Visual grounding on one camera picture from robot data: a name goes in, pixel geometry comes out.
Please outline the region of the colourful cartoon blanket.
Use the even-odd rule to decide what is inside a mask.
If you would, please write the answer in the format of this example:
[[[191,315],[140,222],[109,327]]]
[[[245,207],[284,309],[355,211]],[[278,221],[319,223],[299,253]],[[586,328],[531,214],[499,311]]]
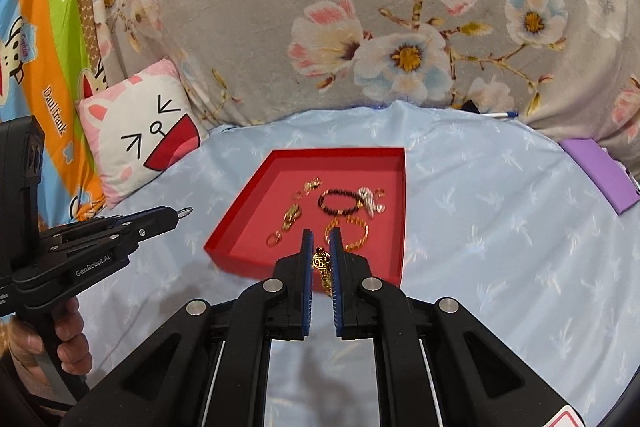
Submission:
[[[87,219],[104,203],[76,112],[93,80],[78,0],[1,0],[1,118],[36,117],[44,132],[40,223]]]

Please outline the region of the light blue palm bedsheet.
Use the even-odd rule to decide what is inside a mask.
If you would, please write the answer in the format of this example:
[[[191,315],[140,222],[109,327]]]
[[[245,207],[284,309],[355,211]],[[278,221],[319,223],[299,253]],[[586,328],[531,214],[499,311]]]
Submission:
[[[599,424],[639,365],[638,210],[618,215],[554,142],[522,124],[399,102],[216,129],[125,199],[122,213],[167,205],[190,215],[81,295],[89,383],[190,299],[220,303],[246,288],[204,244],[270,152],[342,146],[406,152],[405,293],[458,299]]]

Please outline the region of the red jewelry box tray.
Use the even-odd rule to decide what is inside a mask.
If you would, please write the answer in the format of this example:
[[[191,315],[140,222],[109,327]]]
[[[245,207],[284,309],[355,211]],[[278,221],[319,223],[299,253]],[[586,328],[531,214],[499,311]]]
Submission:
[[[287,232],[283,216],[302,208]],[[407,221],[406,152],[401,147],[274,150],[221,218],[204,249],[218,268],[263,279],[276,261],[299,250],[304,230],[328,245],[335,221],[345,245],[369,261],[372,273],[398,285],[404,271]],[[282,233],[276,247],[266,239]]]

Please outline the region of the blue pen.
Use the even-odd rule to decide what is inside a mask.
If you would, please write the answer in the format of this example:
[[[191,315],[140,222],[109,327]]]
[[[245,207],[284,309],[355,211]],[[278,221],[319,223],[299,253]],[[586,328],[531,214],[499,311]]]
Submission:
[[[509,112],[481,113],[480,116],[484,116],[491,119],[516,119],[518,118],[518,112],[514,112],[514,110],[509,110]]]

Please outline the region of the pink cat face pillow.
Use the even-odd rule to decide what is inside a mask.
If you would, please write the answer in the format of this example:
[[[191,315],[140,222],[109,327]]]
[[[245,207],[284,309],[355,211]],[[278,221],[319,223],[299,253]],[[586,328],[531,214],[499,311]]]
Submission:
[[[168,58],[84,98],[77,113],[110,208],[207,139]]]

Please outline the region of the purple notebook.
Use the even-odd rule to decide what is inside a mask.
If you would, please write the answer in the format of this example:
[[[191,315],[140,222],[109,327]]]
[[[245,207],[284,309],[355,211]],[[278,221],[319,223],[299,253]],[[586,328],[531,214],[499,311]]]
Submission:
[[[639,183],[628,169],[593,139],[565,139],[560,147],[572,158],[618,215],[639,202]]]

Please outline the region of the gold wrist watch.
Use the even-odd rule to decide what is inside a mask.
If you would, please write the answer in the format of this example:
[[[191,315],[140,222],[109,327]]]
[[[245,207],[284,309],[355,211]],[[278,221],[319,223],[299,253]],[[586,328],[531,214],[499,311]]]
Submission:
[[[302,217],[302,208],[298,204],[293,204],[285,211],[281,230],[287,232],[300,217]]]

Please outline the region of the gold hoop earring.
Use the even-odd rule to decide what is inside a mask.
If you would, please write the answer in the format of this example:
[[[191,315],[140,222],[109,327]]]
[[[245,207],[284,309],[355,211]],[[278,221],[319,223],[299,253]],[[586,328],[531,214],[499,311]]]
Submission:
[[[266,245],[270,248],[276,247],[282,241],[282,233],[280,231],[274,231],[268,235],[266,239]]]

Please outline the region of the grey floral blanket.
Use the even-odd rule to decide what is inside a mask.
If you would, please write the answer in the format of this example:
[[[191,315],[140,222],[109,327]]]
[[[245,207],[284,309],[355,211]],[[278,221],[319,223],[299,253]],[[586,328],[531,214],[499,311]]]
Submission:
[[[207,127],[474,103],[639,168],[639,0],[93,0],[116,83],[169,58]]]

